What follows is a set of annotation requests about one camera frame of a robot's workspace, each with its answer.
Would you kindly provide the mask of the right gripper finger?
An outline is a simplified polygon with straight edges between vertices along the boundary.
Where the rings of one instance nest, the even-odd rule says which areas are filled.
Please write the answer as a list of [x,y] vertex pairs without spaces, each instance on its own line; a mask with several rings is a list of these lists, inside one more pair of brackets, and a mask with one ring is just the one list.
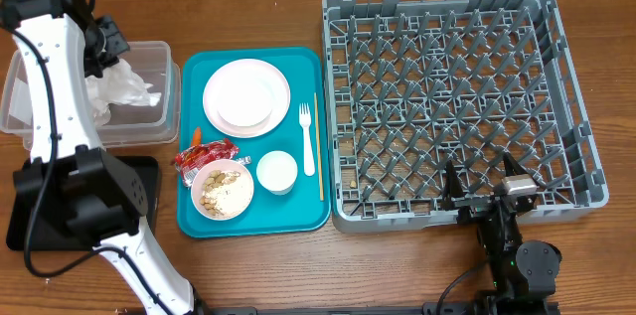
[[445,164],[445,184],[441,194],[443,200],[463,198],[465,193],[458,177],[457,171],[451,160]]
[[528,171],[509,152],[503,153],[505,174],[507,177],[527,175]]

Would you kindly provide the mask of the white tissue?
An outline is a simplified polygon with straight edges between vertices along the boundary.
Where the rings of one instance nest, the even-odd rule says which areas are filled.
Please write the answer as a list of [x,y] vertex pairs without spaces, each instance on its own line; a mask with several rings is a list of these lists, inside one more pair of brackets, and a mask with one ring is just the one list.
[[148,91],[152,83],[146,83],[124,59],[105,69],[101,78],[89,76],[84,81],[96,126],[110,121],[111,104],[154,107],[161,98],[160,92]]

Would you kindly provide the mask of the orange carrot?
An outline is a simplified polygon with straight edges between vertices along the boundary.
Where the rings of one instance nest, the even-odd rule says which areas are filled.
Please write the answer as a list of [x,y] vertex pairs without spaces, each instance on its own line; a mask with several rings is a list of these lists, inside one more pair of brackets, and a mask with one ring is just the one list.
[[192,146],[200,145],[202,142],[202,131],[200,127],[197,127],[193,132],[193,137],[191,140]]

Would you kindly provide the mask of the red snack wrapper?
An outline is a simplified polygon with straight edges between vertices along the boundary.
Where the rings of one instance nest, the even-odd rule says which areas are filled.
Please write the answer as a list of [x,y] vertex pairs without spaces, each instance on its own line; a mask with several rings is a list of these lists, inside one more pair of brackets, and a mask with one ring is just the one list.
[[234,159],[238,154],[239,148],[225,138],[191,146],[178,153],[173,164],[180,175],[182,184],[190,188],[204,166],[220,159]]

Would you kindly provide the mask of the pink bowl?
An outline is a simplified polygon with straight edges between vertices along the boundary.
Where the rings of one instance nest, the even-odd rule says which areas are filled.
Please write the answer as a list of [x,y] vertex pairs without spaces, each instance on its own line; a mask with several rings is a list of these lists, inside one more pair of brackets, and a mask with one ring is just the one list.
[[242,214],[251,203],[254,181],[241,163],[220,159],[198,172],[190,191],[201,215],[213,221],[228,221]]

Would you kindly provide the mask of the rice and peanuts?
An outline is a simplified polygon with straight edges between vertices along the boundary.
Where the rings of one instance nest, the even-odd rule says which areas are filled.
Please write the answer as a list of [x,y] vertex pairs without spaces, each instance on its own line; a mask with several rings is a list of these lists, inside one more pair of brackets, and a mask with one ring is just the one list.
[[253,196],[248,173],[213,170],[204,179],[199,204],[215,220],[227,220],[242,213]]

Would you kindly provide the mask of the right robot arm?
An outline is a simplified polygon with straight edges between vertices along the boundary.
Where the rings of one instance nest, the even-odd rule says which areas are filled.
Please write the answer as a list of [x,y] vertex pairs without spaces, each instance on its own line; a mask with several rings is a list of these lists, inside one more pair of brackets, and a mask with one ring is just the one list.
[[[556,292],[562,255],[539,240],[524,241],[517,215],[534,207],[539,184],[510,153],[503,155],[505,177],[486,198],[467,199],[452,162],[445,166],[442,208],[458,213],[459,225],[474,224],[486,257],[454,279],[431,309],[436,314],[558,314],[548,298]],[[492,290],[482,290],[470,302],[445,303],[451,290],[464,279],[489,267]]]

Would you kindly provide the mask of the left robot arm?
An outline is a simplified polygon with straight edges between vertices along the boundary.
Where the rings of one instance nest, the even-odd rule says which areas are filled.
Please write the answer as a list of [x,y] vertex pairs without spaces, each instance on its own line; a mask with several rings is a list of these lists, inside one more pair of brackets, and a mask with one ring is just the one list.
[[30,159],[13,176],[30,216],[105,258],[149,314],[205,314],[208,306],[171,264],[147,221],[138,173],[103,147],[85,79],[114,66],[128,44],[94,0],[2,0],[1,26],[19,48],[34,123]]

